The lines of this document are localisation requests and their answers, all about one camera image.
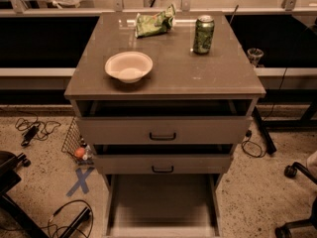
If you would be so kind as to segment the grey drawer cabinet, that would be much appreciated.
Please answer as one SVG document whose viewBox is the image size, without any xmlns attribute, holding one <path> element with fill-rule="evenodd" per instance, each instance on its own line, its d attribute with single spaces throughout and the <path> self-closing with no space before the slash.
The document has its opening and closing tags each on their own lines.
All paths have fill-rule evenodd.
<svg viewBox="0 0 317 238">
<path fill-rule="evenodd" d="M 71 105 L 77 100 L 248 99 L 253 102 L 253 112 L 265 90 L 228 21 L 221 14 L 215 16 L 212 49 L 200 56 L 191 49 L 197 17 L 180 13 L 169 33 L 138 39 L 133 14 L 102 14 L 66 89 L 66 98 Z M 105 72 L 107 59 L 123 52 L 146 54 L 153 61 L 152 70 L 134 83 L 109 76 Z M 241 142 L 159 145 L 231 146 L 233 159 Z"/>
</svg>

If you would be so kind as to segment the open bottom drawer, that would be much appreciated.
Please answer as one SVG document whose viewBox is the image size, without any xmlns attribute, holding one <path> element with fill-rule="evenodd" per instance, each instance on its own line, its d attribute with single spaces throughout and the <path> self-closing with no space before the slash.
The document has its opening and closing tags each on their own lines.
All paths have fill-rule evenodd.
<svg viewBox="0 0 317 238">
<path fill-rule="evenodd" d="M 211 175 L 115 175 L 104 238 L 222 238 Z"/>
</svg>

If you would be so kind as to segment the white paper bowl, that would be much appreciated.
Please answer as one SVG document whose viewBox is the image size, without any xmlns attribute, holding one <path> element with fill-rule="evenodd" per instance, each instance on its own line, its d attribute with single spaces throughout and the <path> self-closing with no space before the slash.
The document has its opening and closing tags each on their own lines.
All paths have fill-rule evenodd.
<svg viewBox="0 0 317 238">
<path fill-rule="evenodd" d="M 105 63 L 105 72 L 124 83 L 141 80 L 152 68 L 152 59 L 139 52 L 119 53 L 108 58 Z"/>
</svg>

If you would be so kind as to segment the green chip bag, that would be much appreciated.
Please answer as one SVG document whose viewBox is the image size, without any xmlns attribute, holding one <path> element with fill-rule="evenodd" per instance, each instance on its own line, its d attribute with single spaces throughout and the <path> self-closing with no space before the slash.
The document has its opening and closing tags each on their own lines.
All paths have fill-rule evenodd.
<svg viewBox="0 0 317 238">
<path fill-rule="evenodd" d="M 173 28 L 175 14 L 173 4 L 154 15 L 138 13 L 135 19 L 135 37 L 145 38 L 167 33 Z"/>
</svg>

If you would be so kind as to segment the orange ball in basket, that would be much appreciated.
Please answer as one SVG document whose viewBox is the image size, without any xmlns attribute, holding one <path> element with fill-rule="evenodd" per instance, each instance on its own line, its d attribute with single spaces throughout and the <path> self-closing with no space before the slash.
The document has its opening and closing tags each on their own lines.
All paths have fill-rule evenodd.
<svg viewBox="0 0 317 238">
<path fill-rule="evenodd" d="M 85 155 L 85 149 L 82 147 L 79 147 L 75 150 L 74 155 L 78 158 L 78 159 L 82 159 L 83 156 Z"/>
</svg>

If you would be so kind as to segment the green soda can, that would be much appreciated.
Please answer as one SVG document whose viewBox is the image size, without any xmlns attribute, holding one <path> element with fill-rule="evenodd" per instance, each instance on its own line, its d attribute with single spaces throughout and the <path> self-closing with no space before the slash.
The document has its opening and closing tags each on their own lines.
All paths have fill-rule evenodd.
<svg viewBox="0 0 317 238">
<path fill-rule="evenodd" d="M 210 15 L 201 15 L 195 23 L 193 51 L 199 55 L 208 54 L 211 49 L 215 29 L 214 18 Z"/>
</svg>

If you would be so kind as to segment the blue tape cross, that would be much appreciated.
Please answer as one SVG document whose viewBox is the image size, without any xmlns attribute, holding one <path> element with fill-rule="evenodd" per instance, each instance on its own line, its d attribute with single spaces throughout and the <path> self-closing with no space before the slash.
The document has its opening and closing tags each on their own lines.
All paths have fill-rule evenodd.
<svg viewBox="0 0 317 238">
<path fill-rule="evenodd" d="M 87 169 L 78 168 L 75 173 L 77 176 L 76 183 L 71 187 L 71 189 L 66 194 L 68 197 L 71 197 L 74 195 L 74 193 L 81 189 L 84 194 L 89 192 L 89 188 L 87 185 L 87 178 L 90 176 L 90 174 L 94 171 L 93 167 L 88 167 Z"/>
</svg>

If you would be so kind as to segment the clear plastic cup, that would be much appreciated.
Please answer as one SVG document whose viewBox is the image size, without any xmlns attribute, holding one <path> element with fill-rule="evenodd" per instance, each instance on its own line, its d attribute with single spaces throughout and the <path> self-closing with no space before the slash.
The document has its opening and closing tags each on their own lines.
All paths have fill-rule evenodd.
<svg viewBox="0 0 317 238">
<path fill-rule="evenodd" d="M 247 57 L 253 67 L 259 64 L 260 59 L 264 56 L 264 52 L 257 48 L 250 48 L 247 50 Z"/>
</svg>

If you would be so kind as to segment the black table leg right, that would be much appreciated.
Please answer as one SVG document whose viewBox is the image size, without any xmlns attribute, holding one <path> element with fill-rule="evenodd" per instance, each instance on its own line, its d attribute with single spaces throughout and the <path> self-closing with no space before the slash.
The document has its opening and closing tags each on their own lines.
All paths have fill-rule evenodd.
<svg viewBox="0 0 317 238">
<path fill-rule="evenodd" d="M 276 147 L 274 145 L 274 142 L 273 142 L 271 136 L 269 135 L 267 128 L 264 125 L 264 120 L 262 119 L 261 114 L 260 114 L 257 107 L 254 108 L 253 117 L 258 125 L 258 129 L 260 130 L 260 132 L 264 138 L 264 142 L 266 145 L 266 152 L 269 155 L 274 154 L 276 152 Z"/>
</svg>

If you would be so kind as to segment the black office chair right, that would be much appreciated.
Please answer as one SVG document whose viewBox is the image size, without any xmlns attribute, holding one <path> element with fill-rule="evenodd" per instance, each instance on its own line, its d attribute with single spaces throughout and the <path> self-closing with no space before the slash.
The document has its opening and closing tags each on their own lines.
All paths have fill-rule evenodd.
<svg viewBox="0 0 317 238">
<path fill-rule="evenodd" d="M 307 178 L 317 184 L 317 178 L 315 178 L 306 167 L 298 162 L 294 162 L 292 165 L 288 165 L 284 169 L 284 175 L 290 179 L 293 179 L 296 176 L 297 172 L 302 172 Z M 317 229 L 317 197 L 312 204 L 311 214 L 308 219 L 287 222 L 280 227 L 276 227 L 274 230 L 275 237 L 292 238 L 290 232 L 291 229 L 308 226 L 313 226 L 315 229 Z"/>
</svg>

